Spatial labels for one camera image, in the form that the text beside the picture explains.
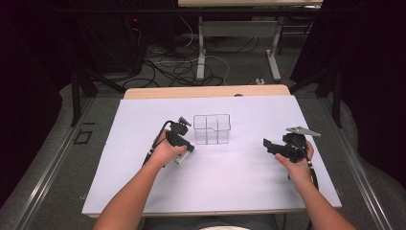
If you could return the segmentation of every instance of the white tabletop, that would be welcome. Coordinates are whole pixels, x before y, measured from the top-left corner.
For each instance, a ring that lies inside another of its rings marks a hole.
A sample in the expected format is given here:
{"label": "white tabletop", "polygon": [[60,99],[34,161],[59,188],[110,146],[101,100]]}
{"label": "white tabletop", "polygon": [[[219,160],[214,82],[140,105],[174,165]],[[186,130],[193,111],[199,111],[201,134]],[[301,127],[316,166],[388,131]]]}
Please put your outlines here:
{"label": "white tabletop", "polygon": [[[262,138],[283,144],[287,127],[307,127],[294,96],[123,100],[101,155],[82,212],[96,217],[142,167],[151,142],[167,120],[180,116],[230,114],[229,144],[195,145],[181,165],[163,168],[152,187],[145,217],[278,213],[304,210],[287,171]],[[193,145],[192,127],[185,139]],[[315,147],[313,165],[320,191],[341,207]]]}
{"label": "white tabletop", "polygon": [[179,0],[179,7],[310,6],[323,0]]}

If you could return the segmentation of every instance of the transparent box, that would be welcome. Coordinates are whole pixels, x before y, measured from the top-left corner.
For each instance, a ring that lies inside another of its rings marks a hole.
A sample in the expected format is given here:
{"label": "transparent box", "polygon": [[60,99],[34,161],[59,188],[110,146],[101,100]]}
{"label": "transparent box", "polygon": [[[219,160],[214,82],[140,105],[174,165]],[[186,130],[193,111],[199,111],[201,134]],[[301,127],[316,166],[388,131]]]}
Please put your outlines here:
{"label": "transparent box", "polygon": [[230,115],[195,115],[193,128],[197,145],[228,144],[231,129]]}

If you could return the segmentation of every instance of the forearm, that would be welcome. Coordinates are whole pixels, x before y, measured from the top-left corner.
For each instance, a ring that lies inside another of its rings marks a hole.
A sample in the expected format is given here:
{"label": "forearm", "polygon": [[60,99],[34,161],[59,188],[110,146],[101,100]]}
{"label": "forearm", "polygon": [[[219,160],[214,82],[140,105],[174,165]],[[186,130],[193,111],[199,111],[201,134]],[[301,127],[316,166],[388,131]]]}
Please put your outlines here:
{"label": "forearm", "polygon": [[110,200],[94,229],[134,229],[160,169],[160,166],[146,163]]}
{"label": "forearm", "polygon": [[314,229],[355,229],[312,184],[301,185],[298,191]]}

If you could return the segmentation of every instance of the hand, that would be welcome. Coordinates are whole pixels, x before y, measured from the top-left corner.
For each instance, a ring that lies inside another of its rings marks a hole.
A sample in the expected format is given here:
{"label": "hand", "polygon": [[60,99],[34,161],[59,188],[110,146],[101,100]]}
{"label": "hand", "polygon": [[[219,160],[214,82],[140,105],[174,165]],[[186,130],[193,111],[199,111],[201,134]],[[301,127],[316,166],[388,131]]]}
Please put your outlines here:
{"label": "hand", "polygon": [[[306,142],[307,145],[307,157],[311,160],[314,153],[314,148],[311,146],[310,142]],[[297,163],[290,162],[287,158],[282,156],[281,154],[277,153],[275,155],[275,159],[277,159],[282,165],[284,165],[289,173],[290,179],[293,181],[295,188],[300,190],[303,185],[307,185],[308,183],[312,184],[310,170],[307,165],[306,159],[302,159]]]}
{"label": "hand", "polygon": [[167,130],[165,129],[158,139],[158,146],[152,153],[148,162],[157,164],[159,167],[167,165],[174,157],[186,151],[186,146],[173,147],[167,140]]}

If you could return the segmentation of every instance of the table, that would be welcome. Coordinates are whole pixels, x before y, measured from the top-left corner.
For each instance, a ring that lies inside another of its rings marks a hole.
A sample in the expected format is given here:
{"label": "table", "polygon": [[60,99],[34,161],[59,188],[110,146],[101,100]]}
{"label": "table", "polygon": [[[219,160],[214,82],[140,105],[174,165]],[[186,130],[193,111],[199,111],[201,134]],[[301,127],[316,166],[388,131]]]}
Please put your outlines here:
{"label": "table", "polygon": [[[287,127],[306,127],[294,96],[283,85],[129,89],[121,101],[82,213],[97,217],[141,167],[165,120],[183,115],[228,113],[226,145],[195,145],[181,165],[158,174],[143,217],[286,213],[305,205],[287,171],[266,152],[262,138],[283,144]],[[194,145],[193,130],[185,139]],[[320,191],[334,207],[341,202],[315,147]]]}
{"label": "table", "polygon": [[[286,7],[321,5],[323,0],[179,0],[179,7]],[[199,16],[199,60],[196,77],[204,79],[205,36],[261,36],[272,37],[270,50],[266,55],[275,81],[281,80],[281,74],[275,60],[278,41],[281,36],[283,17],[276,21],[203,21]]]}

